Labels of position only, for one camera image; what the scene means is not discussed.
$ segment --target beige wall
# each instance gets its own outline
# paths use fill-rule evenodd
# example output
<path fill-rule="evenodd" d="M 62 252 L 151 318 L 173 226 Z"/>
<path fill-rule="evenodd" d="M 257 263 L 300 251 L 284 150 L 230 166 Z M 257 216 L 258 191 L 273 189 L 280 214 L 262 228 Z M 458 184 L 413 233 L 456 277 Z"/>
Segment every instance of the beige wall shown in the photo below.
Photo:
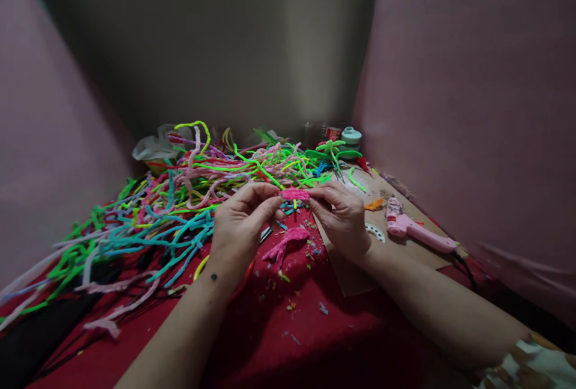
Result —
<path fill-rule="evenodd" d="M 239 131 L 349 117 L 373 0 L 63 0 L 106 57 L 136 136 L 202 119 Z"/>
<path fill-rule="evenodd" d="M 134 140 L 38 0 L 0 0 L 0 14 L 2 289 L 137 170 Z"/>
<path fill-rule="evenodd" d="M 377 0 L 355 125 L 377 169 L 576 328 L 574 0 Z"/>

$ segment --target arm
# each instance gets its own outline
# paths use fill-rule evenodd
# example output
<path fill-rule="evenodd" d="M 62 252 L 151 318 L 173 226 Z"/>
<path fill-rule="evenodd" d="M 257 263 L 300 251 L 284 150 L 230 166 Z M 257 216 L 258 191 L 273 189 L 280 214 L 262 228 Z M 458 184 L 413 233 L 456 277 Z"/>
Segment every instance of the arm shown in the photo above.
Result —
<path fill-rule="evenodd" d="M 341 184 L 329 182 L 310 195 L 334 246 L 378 281 L 412 324 L 458 365 L 497 365 L 528 334 L 522 323 L 464 286 L 395 245 L 372 241 L 364 228 L 364 204 Z"/>
<path fill-rule="evenodd" d="M 116 385 L 116 389 L 194 388 L 200 378 L 230 297 L 254 259 L 263 225 L 284 199 L 273 185 L 243 186 L 222 203 L 204 272 L 164 321 Z"/>

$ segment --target hot glue gun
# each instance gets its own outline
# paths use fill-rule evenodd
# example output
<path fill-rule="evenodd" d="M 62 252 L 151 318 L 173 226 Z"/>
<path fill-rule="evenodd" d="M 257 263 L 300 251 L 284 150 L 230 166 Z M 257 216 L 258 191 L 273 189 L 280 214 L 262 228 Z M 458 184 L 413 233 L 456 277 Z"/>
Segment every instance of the hot glue gun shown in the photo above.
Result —
<path fill-rule="evenodd" d="M 458 246 L 450 238 L 438 236 L 421 225 L 418 225 L 403 213 L 402 204 L 396 197 L 391 197 L 386 205 L 386 221 L 388 222 L 388 233 L 398 237 L 404 237 L 407 234 L 418 239 L 438 252 L 448 254 L 456 251 Z"/>

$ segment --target clothing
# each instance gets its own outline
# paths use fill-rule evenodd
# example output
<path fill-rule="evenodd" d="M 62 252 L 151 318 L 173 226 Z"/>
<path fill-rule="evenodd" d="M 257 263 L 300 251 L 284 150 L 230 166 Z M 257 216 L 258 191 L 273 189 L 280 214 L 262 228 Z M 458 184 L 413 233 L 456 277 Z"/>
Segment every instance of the clothing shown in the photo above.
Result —
<path fill-rule="evenodd" d="M 484 370 L 481 389 L 576 388 L 576 356 L 537 333 L 518 341 L 502 364 Z"/>

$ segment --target brown cardboard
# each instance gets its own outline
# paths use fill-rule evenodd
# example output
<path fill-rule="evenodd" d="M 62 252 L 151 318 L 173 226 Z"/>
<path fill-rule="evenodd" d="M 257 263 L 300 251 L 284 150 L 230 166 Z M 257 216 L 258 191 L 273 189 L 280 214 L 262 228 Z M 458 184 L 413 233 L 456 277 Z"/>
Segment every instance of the brown cardboard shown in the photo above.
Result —
<path fill-rule="evenodd" d="M 437 233 L 441 236 L 447 236 L 441 228 L 436 226 L 430 219 L 424 215 L 414 204 L 410 203 L 403 195 L 401 195 L 396 189 L 386 182 L 380 176 L 373 174 L 374 177 L 370 177 L 368 173 L 362 171 L 360 168 L 356 167 L 352 177 L 360 184 L 366 187 L 366 193 L 362 192 L 356 185 L 352 184 L 349 179 L 349 169 L 342 170 L 342 176 L 344 178 L 344 185 L 354 194 L 360 196 L 364 201 L 364 204 L 370 203 L 378 198 L 385 198 L 385 204 L 387 197 L 395 195 L 396 198 L 402 203 L 404 212 L 414 221 L 424 223 L 424 228 Z M 385 207 L 379 211 L 365 212 L 365 221 L 369 224 L 374 225 L 379 228 L 386 237 L 386 244 L 382 244 L 375 237 L 372 237 L 373 243 L 378 246 L 390 246 L 394 244 L 398 246 L 403 252 L 408 254 L 410 257 L 420 261 L 426 266 L 432 269 L 441 269 L 443 267 L 449 266 L 451 262 L 449 259 L 440 253 L 428 248 L 427 246 L 416 242 L 412 238 L 406 236 L 404 238 L 398 238 L 395 236 L 388 235 L 386 231 L 386 210 Z M 334 272 L 336 273 L 336 278 L 342 289 L 342 293 L 345 297 L 352 296 L 355 294 L 360 294 L 369 290 L 373 290 L 377 287 L 376 282 L 365 272 L 360 270 L 354 264 L 350 263 L 344 256 L 342 256 L 332 245 L 326 232 L 322 228 L 322 225 L 316 219 L 318 225 L 318 230 L 324 241 L 326 250 L 328 251 L 328 257 L 330 258 L 330 263 L 334 267 Z M 462 257 L 466 257 L 468 254 L 461 247 L 458 249 L 458 254 Z"/>

